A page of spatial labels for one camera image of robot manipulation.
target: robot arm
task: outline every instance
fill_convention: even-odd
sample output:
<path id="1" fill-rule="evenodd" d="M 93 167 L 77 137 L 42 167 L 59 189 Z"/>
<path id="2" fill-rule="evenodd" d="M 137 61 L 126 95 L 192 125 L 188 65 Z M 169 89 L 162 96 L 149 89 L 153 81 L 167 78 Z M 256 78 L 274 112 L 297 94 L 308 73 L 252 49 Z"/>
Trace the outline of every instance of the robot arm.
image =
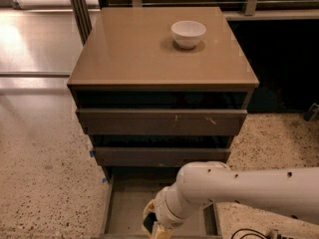
<path id="1" fill-rule="evenodd" d="M 150 202 L 145 218 L 155 214 L 159 227 L 154 234 L 166 233 L 162 238 L 170 238 L 198 208 L 217 202 L 237 202 L 319 224 L 318 178 L 319 167 L 232 171 L 221 162 L 192 162 Z"/>

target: terrazzo floor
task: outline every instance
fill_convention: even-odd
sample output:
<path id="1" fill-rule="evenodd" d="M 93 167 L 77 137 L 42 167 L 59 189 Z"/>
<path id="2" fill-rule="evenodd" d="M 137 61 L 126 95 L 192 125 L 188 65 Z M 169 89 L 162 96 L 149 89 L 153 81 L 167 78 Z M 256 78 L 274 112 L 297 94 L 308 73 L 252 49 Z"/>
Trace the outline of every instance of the terrazzo floor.
<path id="1" fill-rule="evenodd" d="M 0 71 L 71 72 L 81 52 L 76 32 L 65 33 L 75 31 L 72 15 L 63 13 L 64 20 L 58 17 L 44 24 L 50 17 L 40 19 L 44 15 L 32 13 L 24 18 L 31 22 L 25 22 L 22 13 L 17 14 L 5 12 L 9 20 L 1 22 L 9 22 L 9 27 L 0 33 Z M 55 23 L 59 31 L 52 30 Z M 45 30 L 31 31 L 30 26 Z M 16 45 L 3 41 L 8 33 L 16 37 Z M 24 48 L 19 48 L 20 41 Z M 19 56 L 20 66 L 14 62 Z M 91 143 L 82 132 L 66 83 L 67 79 L 0 78 L 0 239 L 89 239 L 101 232 L 109 186 L 89 155 Z M 301 114 L 249 114 L 231 149 L 227 164 L 234 170 L 318 166 L 319 120 L 305 121 Z M 319 238 L 318 225 L 235 203 L 216 207 L 224 239 L 240 228 Z"/>

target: drawer front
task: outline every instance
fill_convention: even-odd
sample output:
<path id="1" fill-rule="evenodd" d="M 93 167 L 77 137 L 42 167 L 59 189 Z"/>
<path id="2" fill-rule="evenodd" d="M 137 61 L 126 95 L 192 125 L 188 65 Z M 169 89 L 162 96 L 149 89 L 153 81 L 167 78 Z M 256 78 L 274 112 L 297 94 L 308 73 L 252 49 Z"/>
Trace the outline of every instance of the drawer front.
<path id="1" fill-rule="evenodd" d="M 77 109 L 86 134 L 238 135 L 246 110 Z"/>
<path id="2" fill-rule="evenodd" d="M 181 167 L 192 161 L 227 162 L 229 148 L 126 148 L 96 147 L 95 159 L 100 166 Z"/>

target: brown cabinet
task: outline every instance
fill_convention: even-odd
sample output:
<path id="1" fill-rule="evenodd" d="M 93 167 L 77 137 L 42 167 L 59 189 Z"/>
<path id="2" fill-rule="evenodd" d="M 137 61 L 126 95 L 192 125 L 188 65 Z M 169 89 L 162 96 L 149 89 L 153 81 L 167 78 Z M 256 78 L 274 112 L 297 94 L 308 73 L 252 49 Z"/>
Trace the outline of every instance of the brown cabinet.
<path id="1" fill-rule="evenodd" d="M 178 20 L 205 25 L 194 49 Z M 68 82 L 100 166 L 227 162 L 257 86 L 217 7 L 102 9 Z"/>

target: bowl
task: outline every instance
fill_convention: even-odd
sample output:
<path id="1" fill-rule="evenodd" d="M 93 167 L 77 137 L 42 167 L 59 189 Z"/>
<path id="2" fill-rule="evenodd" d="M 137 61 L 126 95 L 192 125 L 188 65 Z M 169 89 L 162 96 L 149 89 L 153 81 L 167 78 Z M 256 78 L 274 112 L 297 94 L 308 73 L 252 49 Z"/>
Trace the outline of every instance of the bowl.
<path id="1" fill-rule="evenodd" d="M 171 26 L 173 39 L 183 49 L 194 48 L 205 32 L 205 26 L 196 21 L 183 20 Z"/>

